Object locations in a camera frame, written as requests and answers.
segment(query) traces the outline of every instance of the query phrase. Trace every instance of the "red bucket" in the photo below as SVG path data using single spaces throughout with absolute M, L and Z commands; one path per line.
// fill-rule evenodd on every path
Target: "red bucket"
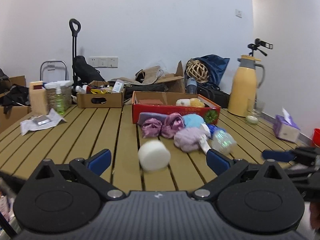
M 315 146 L 320 147 L 320 129 L 319 128 L 316 128 L 313 131 L 312 143 Z

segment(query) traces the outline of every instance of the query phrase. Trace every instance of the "gray ribbed panel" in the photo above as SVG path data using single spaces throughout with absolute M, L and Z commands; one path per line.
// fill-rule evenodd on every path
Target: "gray ribbed panel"
M 110 201 L 92 223 L 76 231 L 37 236 L 24 231 L 16 240 L 304 240 L 296 232 L 259 236 L 225 223 L 208 202 L 188 198 L 185 192 L 132 192 Z

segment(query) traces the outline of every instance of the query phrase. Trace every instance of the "wooden table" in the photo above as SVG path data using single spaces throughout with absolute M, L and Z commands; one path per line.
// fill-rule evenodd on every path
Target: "wooden table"
M 72 106 L 65 113 L 66 123 L 54 128 L 20 135 L 20 121 L 0 134 L 0 169 L 28 178 L 40 161 L 52 159 L 56 164 L 68 163 L 76 157 L 88 158 L 104 148 L 112 152 L 112 165 L 101 175 L 125 192 L 130 190 L 194 190 L 214 179 L 203 152 L 190 154 L 177 149 L 173 140 L 160 137 L 171 152 L 170 165 L 153 173 L 139 166 L 138 149 L 143 139 L 141 129 L 132 124 L 131 106 L 121 108 L 85 108 Z M 260 120 L 248 125 L 243 118 L 221 110 L 218 126 L 237 141 L 230 158 L 263 163 L 261 151 L 287 150 L 302 143 L 278 140 L 271 124 Z

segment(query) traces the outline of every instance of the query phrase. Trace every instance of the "cardboard box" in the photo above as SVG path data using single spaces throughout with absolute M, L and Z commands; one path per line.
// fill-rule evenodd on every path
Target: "cardboard box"
M 291 124 L 283 116 L 276 115 L 273 132 L 277 138 L 295 143 L 300 135 L 300 129 L 292 118 L 290 118 L 290 121 Z
M 185 93 L 184 85 L 184 73 L 181 61 L 178 63 L 178 67 L 175 74 L 166 74 L 160 77 L 155 84 L 166 83 L 168 92 Z
M 26 78 L 25 76 L 16 76 L 9 78 L 12 85 L 17 84 L 20 86 L 26 86 Z M 7 84 L 8 89 L 10 89 L 11 84 L 9 81 L 4 81 Z M 25 115 L 31 112 L 30 106 L 13 106 L 12 109 L 7 113 L 4 114 L 4 107 L 0 106 L 0 133 L 2 133 L 5 129 L 9 126 L 17 122 L 19 119 L 24 117 Z
M 176 101 L 178 99 L 190 99 L 198 98 L 201 102 L 205 103 L 208 107 L 185 107 L 185 106 L 176 106 Z M 133 92 L 132 97 L 132 123 L 137 123 L 139 120 L 140 113 L 150 112 L 150 113 L 159 113 L 159 114 L 172 114 L 179 113 L 181 115 L 186 114 L 198 114 L 203 118 L 206 115 L 211 115 L 215 117 L 211 124 L 217 124 L 218 117 L 220 114 L 221 107 L 210 101 L 209 99 L 201 95 L 191 95 L 183 93 L 170 93 L 170 92 Z M 163 105 L 143 105 L 139 104 L 139 100 L 142 99 L 159 99 Z
M 108 82 L 92 81 L 94 86 L 108 85 Z M 110 93 L 103 95 L 79 94 L 77 93 L 77 103 L 79 108 L 121 108 L 124 101 L 124 91 L 121 93 Z

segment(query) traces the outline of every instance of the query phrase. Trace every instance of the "purple tissue package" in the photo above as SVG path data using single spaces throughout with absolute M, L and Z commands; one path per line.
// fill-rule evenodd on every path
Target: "purple tissue package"
M 294 143 L 299 137 L 300 129 L 290 115 L 287 115 L 286 118 L 276 115 L 273 132 L 277 138 Z

